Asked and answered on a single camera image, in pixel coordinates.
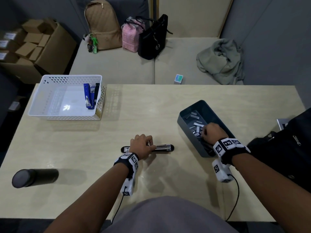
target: green keychain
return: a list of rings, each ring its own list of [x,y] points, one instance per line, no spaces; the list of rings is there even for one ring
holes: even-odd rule
[[[93,37],[93,34],[91,34],[91,39],[92,39],[93,45],[94,45],[93,53],[97,54],[97,44],[98,44],[97,38]]]

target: perforated basket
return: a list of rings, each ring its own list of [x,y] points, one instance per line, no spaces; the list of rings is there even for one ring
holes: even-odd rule
[[[96,107],[85,105],[84,83],[100,83]],[[44,75],[28,115],[44,120],[100,120],[106,86],[101,75]]]

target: black water bottle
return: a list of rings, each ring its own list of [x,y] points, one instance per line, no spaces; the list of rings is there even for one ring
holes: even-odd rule
[[[22,188],[49,184],[55,182],[58,175],[57,169],[22,169],[13,176],[12,185],[15,188]]]

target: dark gray tray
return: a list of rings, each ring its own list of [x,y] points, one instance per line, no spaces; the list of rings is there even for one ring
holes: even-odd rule
[[[196,113],[200,119],[189,117],[191,112]],[[217,123],[223,130],[225,130],[230,138],[235,138],[231,131],[229,131],[226,125],[224,125],[204,100],[200,100],[193,105],[190,105],[179,113],[177,123],[202,157],[214,157],[216,154],[210,144],[207,144],[200,135],[195,137],[189,129],[190,127],[193,127],[193,123],[197,120],[201,121],[203,125]]]

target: black bag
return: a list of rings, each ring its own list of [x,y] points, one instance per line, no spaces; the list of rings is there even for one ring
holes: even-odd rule
[[[152,26],[139,34],[138,55],[146,60],[156,58],[165,47],[168,16],[162,15],[158,20],[137,16],[136,20],[150,20]]]
[[[311,193],[311,108],[284,130],[255,138],[247,147],[255,158]]]

